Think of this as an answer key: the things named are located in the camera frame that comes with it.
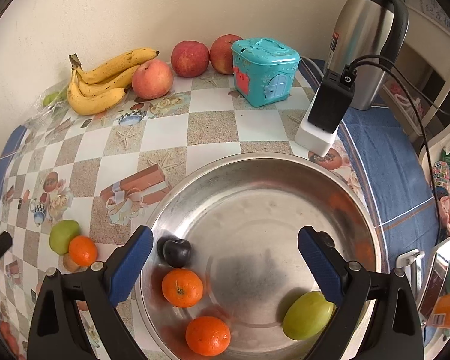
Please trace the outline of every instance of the blue cloth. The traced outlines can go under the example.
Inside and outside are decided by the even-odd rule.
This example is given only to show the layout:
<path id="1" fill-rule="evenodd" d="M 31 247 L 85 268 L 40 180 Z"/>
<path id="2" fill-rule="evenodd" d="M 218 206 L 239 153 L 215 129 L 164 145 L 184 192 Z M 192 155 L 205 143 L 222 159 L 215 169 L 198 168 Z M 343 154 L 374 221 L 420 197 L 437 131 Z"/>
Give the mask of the blue cloth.
<path id="1" fill-rule="evenodd" d="M 315 61 L 320 68 L 323 61 Z M 300 73 L 316 91 L 317 69 L 303 59 Z M 382 271 L 411 249 L 430 255 L 438 218 L 430 186 L 400 123 L 379 96 L 372 108 L 349 108 L 338 135 L 350 157 L 382 248 Z"/>
<path id="2" fill-rule="evenodd" d="M 12 160 L 13 153 L 20 146 L 20 142 L 22 142 L 22 138 L 26 131 L 26 127 L 18 126 L 15 130 L 13 130 L 7 143 L 5 144 L 5 147 L 3 148 L 2 156 L 0 157 L 0 198 L 2 197 L 3 180 L 5 179 L 5 173 L 8 165 Z"/>

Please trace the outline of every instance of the starfish print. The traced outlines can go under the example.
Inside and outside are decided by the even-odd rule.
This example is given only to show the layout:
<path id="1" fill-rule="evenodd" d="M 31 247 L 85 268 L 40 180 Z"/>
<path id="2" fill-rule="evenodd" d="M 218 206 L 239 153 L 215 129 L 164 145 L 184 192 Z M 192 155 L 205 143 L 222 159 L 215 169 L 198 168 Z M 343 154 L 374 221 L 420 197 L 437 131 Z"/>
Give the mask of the starfish print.
<path id="1" fill-rule="evenodd" d="M 215 74 L 211 77 L 199 77 L 201 80 L 203 80 L 204 83 L 212 83 L 214 86 L 218 86 L 217 78 L 215 77 Z"/>
<path id="2" fill-rule="evenodd" d="M 37 156 L 37 153 L 36 152 L 34 152 L 34 157 L 33 157 L 33 161 L 34 161 L 34 168 L 36 168 L 37 167 L 37 161 L 38 161 L 38 156 Z"/>
<path id="3" fill-rule="evenodd" d="M 115 130 L 115 133 L 120 137 L 118 140 L 119 143 L 123 142 L 125 145 L 125 149 L 128 150 L 128 138 L 134 137 L 135 135 L 139 134 L 139 132 L 130 133 L 132 131 L 134 126 L 130 127 L 127 131 L 121 132 L 119 130 Z"/>
<path id="4" fill-rule="evenodd" d="M 115 118 L 112 118 L 110 115 L 105 115 L 105 116 L 101 117 L 100 124 L 102 125 L 102 127 L 105 127 L 105 125 L 107 124 L 107 122 L 109 120 L 115 120 Z"/>
<path id="5" fill-rule="evenodd" d="M 44 183 L 44 181 L 45 181 L 45 178 L 46 178 L 45 175 L 41 175 L 41 176 L 39 177 L 39 181 L 40 181 L 40 184 L 41 184 L 41 185 L 43 185 L 43 183 Z"/>
<path id="6" fill-rule="evenodd" d="M 300 123 L 302 122 L 303 117 L 302 117 L 302 119 L 298 119 L 298 118 L 296 118 L 294 116 L 288 115 L 288 118 L 290 120 L 293 120 L 295 123 L 297 123 L 297 126 L 294 127 L 293 130 L 292 130 L 292 133 L 294 133 L 294 132 L 296 132 L 299 129 L 299 126 L 300 126 Z"/>
<path id="7" fill-rule="evenodd" d="M 170 151 L 167 151 L 167 153 L 165 154 L 165 157 L 163 157 L 162 161 L 160 161 L 160 163 L 159 163 L 159 166 L 162 168 L 162 170 L 172 169 L 172 168 L 177 167 L 178 165 L 180 165 L 179 163 L 171 163 L 171 164 L 167 165 L 168 157 L 170 157 Z M 150 167 L 152 167 L 153 165 L 157 165 L 158 164 L 156 162 L 153 162 L 149 158 L 147 158 L 147 163 L 149 164 Z"/>

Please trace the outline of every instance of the green apple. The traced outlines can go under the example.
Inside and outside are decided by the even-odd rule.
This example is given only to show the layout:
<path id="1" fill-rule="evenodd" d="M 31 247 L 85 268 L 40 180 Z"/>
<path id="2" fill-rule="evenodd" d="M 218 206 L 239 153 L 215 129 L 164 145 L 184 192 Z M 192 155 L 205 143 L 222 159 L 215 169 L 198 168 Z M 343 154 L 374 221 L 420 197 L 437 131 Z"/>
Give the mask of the green apple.
<path id="1" fill-rule="evenodd" d="M 80 225 L 77 221 L 66 219 L 58 222 L 50 232 L 50 249 L 56 254 L 68 253 L 70 241 L 80 234 Z"/>
<path id="2" fill-rule="evenodd" d="M 334 304 L 327 302 L 320 291 L 308 292 L 286 312 L 283 332 L 292 340 L 306 340 L 327 325 L 333 312 Z"/>

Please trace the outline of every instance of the screw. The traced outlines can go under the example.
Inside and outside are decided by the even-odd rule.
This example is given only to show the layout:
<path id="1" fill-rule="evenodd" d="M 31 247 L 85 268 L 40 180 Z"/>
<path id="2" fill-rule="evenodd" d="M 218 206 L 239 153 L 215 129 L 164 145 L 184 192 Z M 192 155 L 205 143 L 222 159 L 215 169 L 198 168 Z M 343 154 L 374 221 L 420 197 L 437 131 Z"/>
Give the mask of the screw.
<path id="1" fill-rule="evenodd" d="M 95 262 L 91 265 L 90 268 L 91 268 L 92 271 L 97 272 L 97 271 L 101 271 L 101 270 L 103 269 L 103 267 L 104 267 L 103 262 L 101 262 L 101 261 L 95 261 Z"/>
<path id="2" fill-rule="evenodd" d="M 403 278 L 405 276 L 405 272 L 402 268 L 394 268 L 394 273 L 399 277 Z"/>
<path id="3" fill-rule="evenodd" d="M 56 268 L 54 268 L 53 266 L 51 266 L 50 268 L 47 268 L 47 270 L 45 271 L 45 274 L 46 274 L 49 278 L 52 278 L 52 277 L 55 276 L 55 274 L 56 274 Z"/>
<path id="4" fill-rule="evenodd" d="M 350 268 L 352 271 L 358 272 L 361 269 L 361 265 L 359 262 L 356 261 L 350 261 L 348 263 L 348 268 Z"/>

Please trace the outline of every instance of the thermos handle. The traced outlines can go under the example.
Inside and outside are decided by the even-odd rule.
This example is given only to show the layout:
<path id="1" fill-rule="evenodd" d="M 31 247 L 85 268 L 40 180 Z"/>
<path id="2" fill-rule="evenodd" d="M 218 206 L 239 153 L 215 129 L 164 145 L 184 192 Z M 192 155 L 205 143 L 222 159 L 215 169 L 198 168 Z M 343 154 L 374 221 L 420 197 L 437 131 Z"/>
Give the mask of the thermos handle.
<path id="1" fill-rule="evenodd" d="M 391 24 L 390 33 L 380 51 L 380 55 L 391 61 L 396 61 L 398 52 L 402 47 L 408 30 L 408 8 L 402 0 L 390 0 L 394 5 L 394 21 Z M 392 68 L 391 63 L 380 60 L 380 64 Z"/>

